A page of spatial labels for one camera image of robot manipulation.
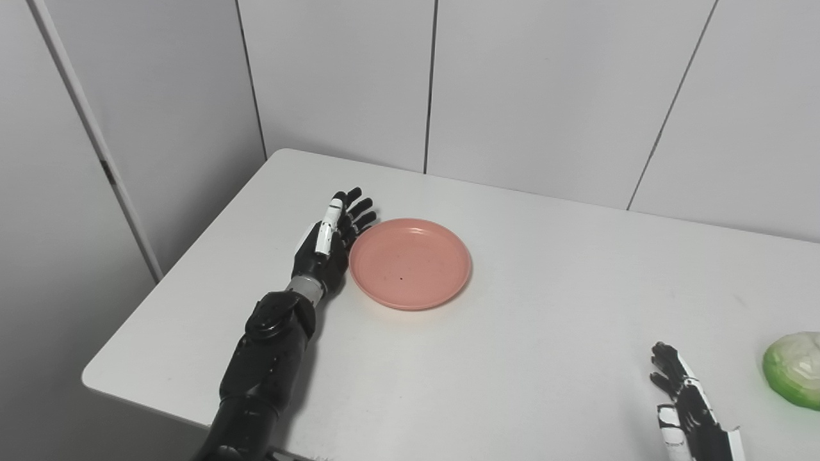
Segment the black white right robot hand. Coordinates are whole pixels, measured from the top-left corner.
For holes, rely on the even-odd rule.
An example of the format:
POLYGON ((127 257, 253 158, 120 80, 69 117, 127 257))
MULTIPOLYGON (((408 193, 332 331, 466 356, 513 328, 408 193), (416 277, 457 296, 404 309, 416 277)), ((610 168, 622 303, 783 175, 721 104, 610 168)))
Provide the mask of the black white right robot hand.
POLYGON ((667 394, 657 407, 658 424, 670 460, 746 460, 740 429, 718 422, 701 382, 678 350, 658 342, 652 347, 657 368, 650 380, 667 394))

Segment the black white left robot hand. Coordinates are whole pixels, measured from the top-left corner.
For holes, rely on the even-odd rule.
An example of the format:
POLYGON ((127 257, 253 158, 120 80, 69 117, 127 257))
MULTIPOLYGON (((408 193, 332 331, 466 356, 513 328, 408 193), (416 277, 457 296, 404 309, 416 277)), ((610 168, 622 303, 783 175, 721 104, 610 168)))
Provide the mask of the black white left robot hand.
POLYGON ((325 296, 336 295, 349 267, 352 245, 377 221, 371 198, 360 187, 337 192, 320 221, 311 228, 295 254, 293 277, 309 277, 325 296))

